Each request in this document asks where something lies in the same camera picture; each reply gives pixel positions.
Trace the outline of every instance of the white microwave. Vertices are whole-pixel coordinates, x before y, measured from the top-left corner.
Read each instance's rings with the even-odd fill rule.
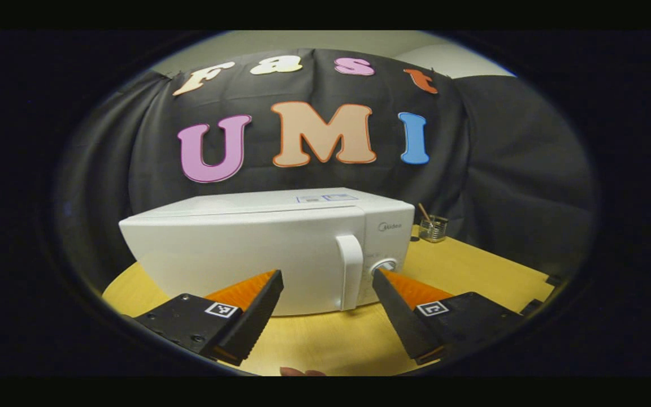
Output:
[[[207,296],[281,270],[273,315],[377,302],[372,270],[401,271],[410,203],[347,188],[197,196],[119,222],[143,270],[171,298]]]

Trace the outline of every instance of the wooden table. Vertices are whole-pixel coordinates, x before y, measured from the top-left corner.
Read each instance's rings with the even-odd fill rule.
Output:
[[[553,289],[546,283],[548,276],[539,271],[450,238],[411,242],[403,275],[455,295],[475,291],[514,312],[533,299],[545,301]],[[121,314],[137,317],[170,298],[135,263],[109,284],[103,299]],[[329,376],[390,376],[419,368],[406,355],[380,304],[271,317],[238,369],[279,376],[280,366],[320,370]]]

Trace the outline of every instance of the black cloth backdrop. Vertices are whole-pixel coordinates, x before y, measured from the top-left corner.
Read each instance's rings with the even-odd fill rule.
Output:
[[[302,69],[252,75],[261,60],[301,57]],[[372,76],[344,75],[335,59],[365,59]],[[545,98],[516,77],[452,79],[428,67],[353,51],[296,49],[232,59],[199,89],[173,96],[190,77],[146,71],[92,111],[62,158],[54,214],[75,270],[94,288],[134,262],[118,221],[186,198],[221,193],[347,187],[423,203],[450,219],[448,234],[550,275],[568,278],[588,252],[597,200],[594,177],[576,134]],[[439,93],[414,85],[404,69],[432,78]],[[339,106],[369,106],[370,164],[335,155],[302,167],[276,167],[281,118],[274,103],[304,101],[328,123]],[[406,139],[398,113],[426,118],[429,162],[401,160]],[[224,158],[221,119],[249,114],[242,168],[217,183],[183,173],[179,131],[209,124],[203,160]]]

